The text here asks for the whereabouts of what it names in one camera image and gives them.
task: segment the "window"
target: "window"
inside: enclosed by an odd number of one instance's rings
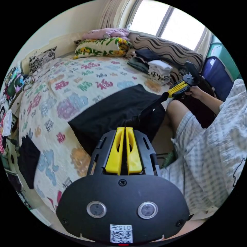
[[[136,0],[130,30],[167,39],[195,50],[205,26],[189,14],[154,0]]]

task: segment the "pink pillow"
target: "pink pillow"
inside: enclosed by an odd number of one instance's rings
[[[126,28],[104,28],[89,31],[82,36],[85,39],[106,39],[110,37],[126,38],[129,35],[129,30]]]

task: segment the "bedspread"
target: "bedspread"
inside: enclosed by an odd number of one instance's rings
[[[124,58],[72,58],[45,64],[38,80],[24,91],[20,106],[20,145],[28,135],[41,152],[34,189],[54,212],[69,184],[86,175],[90,161],[68,122],[126,87],[142,84],[159,95],[169,89],[149,80]]]

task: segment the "wall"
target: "wall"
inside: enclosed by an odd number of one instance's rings
[[[9,70],[16,66],[17,61],[21,61],[33,50],[39,50],[47,46],[51,48],[50,46],[54,45],[58,37],[66,37],[70,47],[73,48],[73,46],[71,46],[73,45],[73,38],[79,39],[80,33],[97,29],[103,8],[104,0],[95,0],[80,4],[54,17],[29,38],[16,55]],[[58,50],[57,53],[58,56],[63,55],[60,50]],[[3,85],[0,97],[2,96],[4,87]]]

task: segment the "leg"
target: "leg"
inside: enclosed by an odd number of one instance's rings
[[[167,106],[166,113],[170,120],[174,137],[176,136],[176,132],[180,122],[187,112],[189,112],[189,109],[178,100],[171,101]]]

